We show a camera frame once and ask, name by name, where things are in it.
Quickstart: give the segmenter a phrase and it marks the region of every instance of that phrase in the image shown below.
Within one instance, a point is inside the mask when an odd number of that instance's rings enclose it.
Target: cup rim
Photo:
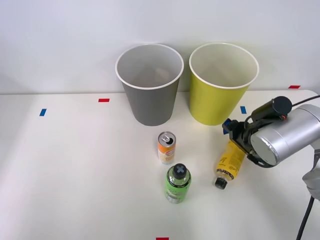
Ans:
[[[217,45],[217,44],[223,44],[223,45],[229,45],[229,46],[236,47],[238,49],[241,49],[241,50],[245,51],[247,54],[249,54],[253,58],[257,69],[256,69],[256,75],[254,76],[254,78],[250,82],[248,82],[248,83],[246,83],[244,85],[240,85],[240,86],[219,86],[219,85],[212,84],[212,83],[202,79],[198,74],[196,74],[196,72],[194,71],[194,69],[192,67],[192,64],[191,64],[191,60],[192,60],[192,57],[195,54],[195,52],[198,51],[199,49],[203,48],[203,47],[206,47],[206,46],[209,46],[209,45]],[[207,43],[207,44],[204,44],[204,45],[201,45],[201,46],[197,47],[190,55],[189,66],[190,66],[190,69],[191,69],[192,73],[200,81],[202,81],[203,83],[208,84],[208,85],[210,85],[212,87],[219,88],[219,89],[242,89],[242,88],[244,88],[246,86],[249,86],[251,83],[253,83],[256,80],[257,76],[259,75],[259,71],[260,71],[259,63],[258,63],[257,59],[255,58],[255,56],[253,56],[253,54],[251,52],[249,52],[248,50],[244,49],[243,47],[240,47],[240,46],[232,44],[232,43],[227,43],[227,42],[210,42],[210,43]]]
[[[181,67],[180,73],[177,75],[176,78],[174,78],[172,81],[170,81],[170,82],[168,82],[168,83],[166,83],[166,84],[164,84],[164,85],[154,86],[154,87],[135,86],[135,85],[132,85],[132,84],[130,84],[130,83],[128,83],[128,82],[126,82],[125,80],[122,79],[122,77],[120,76],[120,74],[119,74],[119,72],[118,72],[118,63],[119,63],[121,57],[122,57],[124,54],[126,54],[127,52],[129,52],[130,50],[132,50],[132,49],[135,49],[135,48],[138,48],[138,47],[141,47],[141,46],[146,46],[146,45],[165,47],[165,48],[167,48],[167,49],[170,49],[171,51],[173,51],[174,53],[176,53],[176,54],[178,55],[179,59],[181,60],[181,65],[182,65],[182,67]],[[163,45],[163,44],[160,44],[160,43],[144,43],[144,44],[139,44],[139,45],[135,45],[135,46],[133,46],[133,47],[130,47],[129,49],[125,50],[125,51],[118,57],[118,59],[117,59],[116,62],[115,62],[115,74],[116,74],[116,76],[121,80],[121,82],[123,82],[124,84],[128,85],[129,87],[132,87],[132,88],[135,88],[135,89],[140,89],[140,90],[155,90],[155,89],[162,89],[162,88],[164,88],[164,87],[166,87],[166,86],[169,86],[169,85],[173,84],[175,81],[177,81],[177,80],[181,77],[181,75],[182,75],[182,73],[183,73],[183,71],[184,71],[184,68],[185,68],[185,63],[184,63],[184,60],[183,60],[182,56],[180,55],[180,53],[179,53],[177,50],[173,49],[172,47],[169,47],[169,46],[167,46],[167,45]]]

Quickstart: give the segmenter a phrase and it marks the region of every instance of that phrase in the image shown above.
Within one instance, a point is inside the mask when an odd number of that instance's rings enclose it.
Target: bottle label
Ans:
[[[216,166],[216,171],[228,174],[231,179],[234,179],[238,175],[245,155],[237,145],[229,141],[224,154]]]
[[[168,199],[168,201],[173,204],[181,203],[187,195],[190,183],[191,183],[191,175],[190,175],[190,178],[186,184],[175,185],[172,182],[170,182],[169,172],[168,172],[166,175],[166,181],[165,181],[165,197],[166,197],[166,199]]]

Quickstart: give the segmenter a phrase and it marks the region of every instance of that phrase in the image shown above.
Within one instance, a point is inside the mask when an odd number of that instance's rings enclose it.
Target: white tabletop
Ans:
[[[243,121],[276,96],[296,103],[315,95],[248,91],[230,118]],[[220,125],[194,120],[187,98],[178,93],[171,119],[147,127],[123,93],[1,95],[0,240],[296,239],[310,199],[302,176],[313,149],[270,169],[245,160],[238,177],[217,189],[213,168],[228,136]],[[319,99],[309,103],[320,106]],[[180,204],[164,196],[170,166],[158,161],[163,131],[176,135],[174,163],[192,175]],[[319,223],[315,201],[302,239],[319,239]]]

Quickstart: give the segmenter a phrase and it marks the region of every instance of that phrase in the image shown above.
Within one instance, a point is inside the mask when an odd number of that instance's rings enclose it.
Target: yellow paper cup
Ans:
[[[230,43],[209,43],[190,56],[190,112],[205,125],[222,124],[259,74],[256,58]]]

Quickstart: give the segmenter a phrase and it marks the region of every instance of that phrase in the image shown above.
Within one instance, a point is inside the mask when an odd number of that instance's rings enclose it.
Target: cup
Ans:
[[[170,119],[183,70],[181,55],[162,44],[138,45],[119,56],[115,72],[138,122],[158,126]]]
[[[230,43],[209,43],[190,56],[191,115],[205,125],[222,124],[259,74],[256,58]]]

